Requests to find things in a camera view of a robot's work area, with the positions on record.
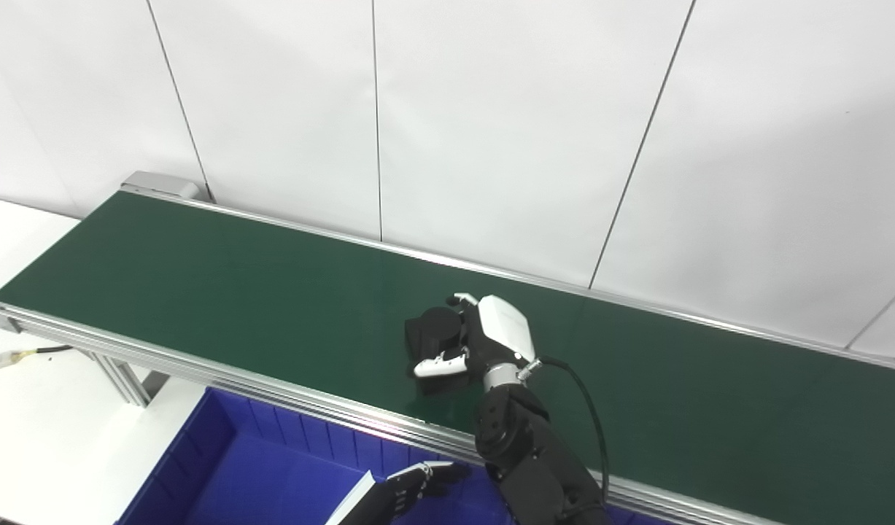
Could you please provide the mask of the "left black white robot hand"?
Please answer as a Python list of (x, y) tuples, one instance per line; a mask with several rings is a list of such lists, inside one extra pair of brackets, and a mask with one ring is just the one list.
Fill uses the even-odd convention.
[(444, 497), (471, 473), (460, 462), (417, 462), (382, 481), (365, 472), (328, 516), (327, 524), (390, 524), (421, 499)]

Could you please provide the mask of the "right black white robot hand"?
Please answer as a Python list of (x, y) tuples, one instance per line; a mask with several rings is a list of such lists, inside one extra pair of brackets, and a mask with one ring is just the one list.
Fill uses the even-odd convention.
[(407, 375), (424, 395), (523, 385), (541, 365), (526, 316), (497, 295), (456, 293), (404, 327)]

